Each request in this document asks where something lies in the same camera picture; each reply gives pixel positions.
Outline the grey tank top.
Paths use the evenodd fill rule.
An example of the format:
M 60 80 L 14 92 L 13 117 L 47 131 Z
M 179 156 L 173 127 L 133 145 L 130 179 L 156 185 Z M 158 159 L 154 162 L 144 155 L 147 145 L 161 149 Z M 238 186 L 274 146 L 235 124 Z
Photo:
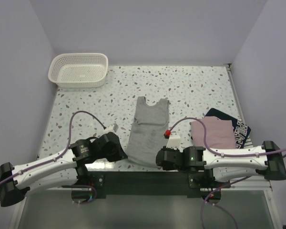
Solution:
M 167 144 L 164 133 L 168 130 L 168 124 L 168 99 L 160 99 L 150 106 L 146 103 L 146 97 L 138 97 L 126 148 L 128 159 L 141 166 L 157 168 L 156 156 Z

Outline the pink tank top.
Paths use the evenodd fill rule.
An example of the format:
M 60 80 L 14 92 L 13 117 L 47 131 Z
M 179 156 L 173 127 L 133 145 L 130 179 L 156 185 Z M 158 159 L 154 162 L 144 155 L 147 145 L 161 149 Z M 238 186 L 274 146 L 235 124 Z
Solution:
M 232 121 L 220 120 L 215 116 L 207 116 L 200 121 L 206 127 L 206 142 L 210 148 L 236 149 Z M 191 122 L 191 133 L 194 146 L 205 146 L 204 128 L 200 122 Z

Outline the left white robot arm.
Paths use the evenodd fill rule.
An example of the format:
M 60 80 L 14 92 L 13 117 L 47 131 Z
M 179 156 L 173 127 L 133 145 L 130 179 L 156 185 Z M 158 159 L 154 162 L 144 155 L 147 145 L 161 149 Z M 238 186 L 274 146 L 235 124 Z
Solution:
M 119 137 L 109 132 L 101 137 L 80 139 L 66 149 L 23 165 L 10 162 L 0 166 L 0 205 L 15 205 L 36 190 L 52 187 L 87 188 L 96 195 L 96 183 L 88 174 L 87 164 L 106 159 L 116 162 L 127 159 Z

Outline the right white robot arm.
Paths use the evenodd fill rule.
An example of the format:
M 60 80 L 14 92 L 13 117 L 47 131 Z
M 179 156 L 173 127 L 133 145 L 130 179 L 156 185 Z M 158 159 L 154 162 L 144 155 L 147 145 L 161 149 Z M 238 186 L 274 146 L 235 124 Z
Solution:
M 228 182 L 231 179 L 262 176 L 266 180 L 286 180 L 283 150 L 273 141 L 242 149 L 214 149 L 190 146 L 183 151 L 163 147 L 156 156 L 156 164 L 163 170 L 178 170 L 203 175 L 207 187 Z

